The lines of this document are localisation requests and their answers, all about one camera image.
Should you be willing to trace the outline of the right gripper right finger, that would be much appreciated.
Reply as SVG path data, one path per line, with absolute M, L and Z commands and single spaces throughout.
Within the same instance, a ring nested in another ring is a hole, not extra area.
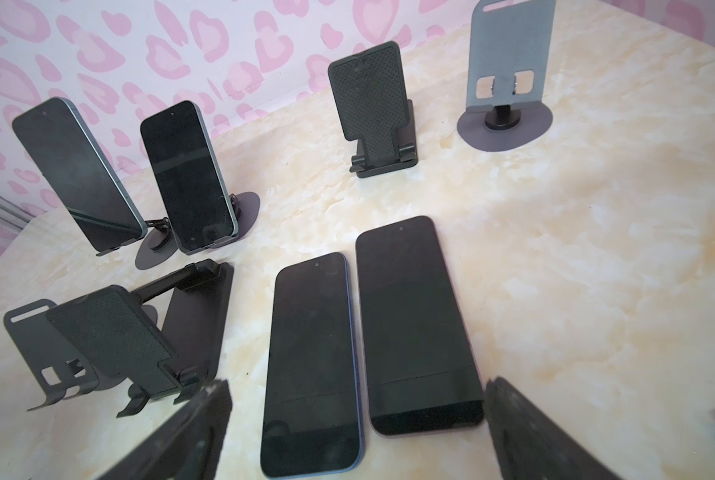
M 505 479 L 617 479 L 505 378 L 485 387 L 485 418 Z

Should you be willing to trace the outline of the black folding phone stand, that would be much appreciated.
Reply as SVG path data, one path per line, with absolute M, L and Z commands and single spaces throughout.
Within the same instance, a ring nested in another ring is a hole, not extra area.
M 399 44 L 387 41 L 333 61 L 327 75 L 343 136 L 357 143 L 350 171 L 367 178 L 417 165 L 415 112 Z

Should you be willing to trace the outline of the purple phone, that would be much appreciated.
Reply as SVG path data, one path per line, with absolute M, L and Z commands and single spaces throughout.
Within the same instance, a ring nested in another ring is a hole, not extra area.
M 477 426 L 483 388 L 433 220 L 355 242 L 369 417 L 384 436 Z

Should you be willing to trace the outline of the grey round phone stand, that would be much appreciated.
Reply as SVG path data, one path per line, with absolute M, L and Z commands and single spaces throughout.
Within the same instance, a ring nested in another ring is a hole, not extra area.
M 465 113 L 457 132 L 484 152 L 505 152 L 545 134 L 543 104 L 554 1 L 479 1 L 471 14 Z

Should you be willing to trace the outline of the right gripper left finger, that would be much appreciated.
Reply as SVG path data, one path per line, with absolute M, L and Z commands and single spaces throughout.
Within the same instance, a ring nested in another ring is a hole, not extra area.
M 101 477 L 215 478 L 231 410 L 228 382 L 210 382 Z

